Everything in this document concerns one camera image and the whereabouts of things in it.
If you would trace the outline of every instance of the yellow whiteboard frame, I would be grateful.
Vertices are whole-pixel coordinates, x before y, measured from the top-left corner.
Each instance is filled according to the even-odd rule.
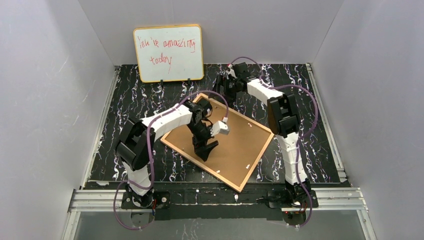
[[[134,39],[134,47],[135,47],[135,55],[137,57],[137,65],[138,65],[138,73],[140,74],[140,80],[142,83],[149,84],[149,83],[160,83],[161,81],[143,81],[142,78],[142,69],[140,67],[139,63],[139,53],[137,51],[137,42],[136,42],[136,30],[143,30],[143,29],[167,29],[167,28],[180,28],[180,27],[198,27],[200,29],[200,52],[201,52],[201,65],[203,66],[203,40],[202,40],[202,28],[198,24],[187,24],[187,25],[174,25],[174,26],[148,26],[148,27],[138,27],[132,31],[132,38]],[[190,81],[196,81],[196,80],[202,80],[205,77],[205,70],[202,67],[201,68],[201,78],[191,79]],[[163,82],[176,82],[176,81],[187,81],[187,79],[174,79],[174,80],[163,80]]]

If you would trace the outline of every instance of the brown board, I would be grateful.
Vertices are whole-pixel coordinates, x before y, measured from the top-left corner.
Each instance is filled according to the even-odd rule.
[[[208,97],[199,94],[193,102],[201,98]],[[214,99],[208,100],[213,107],[208,119],[212,123],[222,120],[226,106]],[[166,133],[161,141],[231,188],[241,192],[274,134],[269,128],[233,109],[229,110],[227,125],[228,135],[218,134],[209,140],[209,143],[218,140],[219,145],[210,152],[207,161],[203,161],[195,154],[193,135],[187,126],[180,126]]]

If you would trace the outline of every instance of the white wall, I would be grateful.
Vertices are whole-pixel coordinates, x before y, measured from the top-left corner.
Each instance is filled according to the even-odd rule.
[[[77,0],[0,1],[0,239],[60,239],[113,72]]]
[[[114,65],[136,64],[133,30],[199,24],[203,61],[249,56],[260,63],[308,63],[343,0],[79,0]]]
[[[423,239],[424,2],[346,0],[313,63],[378,239]]]

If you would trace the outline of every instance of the red handwriting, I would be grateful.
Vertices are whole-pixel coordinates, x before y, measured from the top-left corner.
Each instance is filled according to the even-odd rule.
[[[155,57],[150,57],[150,60],[149,61],[153,65],[160,64],[160,63],[168,63],[169,64],[168,74],[170,73],[172,56],[171,57],[164,56],[164,53],[162,52],[160,54],[160,57],[156,57],[156,58]]]
[[[193,51],[191,53],[196,52],[196,42],[194,39],[190,40],[168,40],[163,41],[163,47],[164,48],[172,48],[172,47],[178,47],[178,48],[193,48]]]
[[[158,41],[157,39],[153,39],[153,38],[150,38],[150,39],[151,39],[151,41],[153,42],[153,44],[154,44],[157,48],[159,48],[159,45],[158,45],[159,41]]]
[[[146,41],[145,39],[142,41],[141,38],[138,36],[138,41],[140,42],[140,48],[145,48],[147,46],[150,46],[149,41]]]

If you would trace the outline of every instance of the marble tabletop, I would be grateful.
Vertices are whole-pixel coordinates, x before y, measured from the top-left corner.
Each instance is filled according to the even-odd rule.
[[[115,182],[126,179],[126,171],[113,145],[129,117],[135,120],[149,117],[172,107],[190,93],[211,90],[217,73],[223,71],[223,67],[221,64],[205,64],[202,80],[192,81],[191,84],[165,82],[162,87],[159,83],[142,83],[137,65],[121,66],[89,181]],[[314,94],[305,64],[263,64],[261,67],[264,80],[270,85],[301,85]],[[259,75],[256,65],[249,65],[249,71]],[[301,119],[300,134],[307,132],[314,119],[311,99],[299,89],[285,88],[282,91],[296,95]],[[266,106],[255,97],[239,93],[234,109],[268,126]],[[318,125],[313,133],[301,142],[300,152],[311,182],[340,182],[321,116],[318,116]],[[220,182],[160,140],[154,143],[153,153],[157,182]],[[247,182],[283,183],[284,174],[283,157],[278,141],[274,138]]]

